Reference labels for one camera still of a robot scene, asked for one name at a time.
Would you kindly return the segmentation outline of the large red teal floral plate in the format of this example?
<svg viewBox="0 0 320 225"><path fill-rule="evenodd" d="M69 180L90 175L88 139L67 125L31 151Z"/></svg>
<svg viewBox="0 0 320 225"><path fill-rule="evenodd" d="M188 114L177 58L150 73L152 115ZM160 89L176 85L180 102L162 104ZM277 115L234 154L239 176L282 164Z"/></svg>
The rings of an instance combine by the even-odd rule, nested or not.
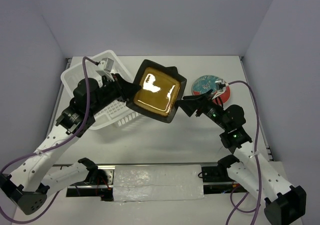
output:
<svg viewBox="0 0 320 225"><path fill-rule="evenodd" d="M193 82L191 86L191 93L196 96L212 90L212 93L215 95L219 91L219 85L217 81L224 82L222 78L215 75L202 75ZM215 98L213 102L222 106L230 99L230 96L231 90L229 87L227 87L224 93Z"/></svg>

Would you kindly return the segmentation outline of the black square plate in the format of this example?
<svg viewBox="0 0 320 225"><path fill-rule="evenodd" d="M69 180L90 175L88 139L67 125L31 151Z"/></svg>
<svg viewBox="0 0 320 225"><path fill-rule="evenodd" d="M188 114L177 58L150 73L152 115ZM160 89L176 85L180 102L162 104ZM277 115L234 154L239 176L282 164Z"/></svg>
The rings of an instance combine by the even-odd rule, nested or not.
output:
<svg viewBox="0 0 320 225"><path fill-rule="evenodd" d="M176 101L182 99L187 79L179 73L177 77L169 76L166 67L143 60L133 80L141 89L126 106L148 118L171 123L178 109Z"/></svg>
<svg viewBox="0 0 320 225"><path fill-rule="evenodd" d="M166 70L166 73L172 78L175 78L179 75L178 69L175 66L167 66Z"/></svg>

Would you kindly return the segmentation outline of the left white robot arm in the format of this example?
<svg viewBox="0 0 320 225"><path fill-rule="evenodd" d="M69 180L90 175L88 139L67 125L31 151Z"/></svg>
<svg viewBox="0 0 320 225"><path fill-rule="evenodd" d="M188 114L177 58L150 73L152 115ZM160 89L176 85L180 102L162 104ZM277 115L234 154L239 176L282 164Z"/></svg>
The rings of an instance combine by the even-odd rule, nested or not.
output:
<svg viewBox="0 0 320 225"><path fill-rule="evenodd" d="M127 102L141 86L124 80L120 74L82 79L73 90L69 106L56 120L47 138L9 174L0 174L0 188L25 215L38 211L52 194L78 182L93 184L101 170L88 158L55 173L48 173L62 154L95 123L94 115L114 101Z"/></svg>

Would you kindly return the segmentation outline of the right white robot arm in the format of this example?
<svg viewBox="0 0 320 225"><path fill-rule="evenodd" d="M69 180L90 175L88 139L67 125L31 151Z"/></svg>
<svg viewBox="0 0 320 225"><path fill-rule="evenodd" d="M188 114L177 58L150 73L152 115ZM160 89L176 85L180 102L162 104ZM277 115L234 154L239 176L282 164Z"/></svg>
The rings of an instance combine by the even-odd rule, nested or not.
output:
<svg viewBox="0 0 320 225"><path fill-rule="evenodd" d="M206 115L223 129L220 140L231 154L217 162L218 177L237 182L259 203L265 203L263 211L270 224L290 225L305 215L306 191L281 176L253 145L243 128L246 119L241 106L223 108L214 103L210 92L184 96L176 105L188 116Z"/></svg>

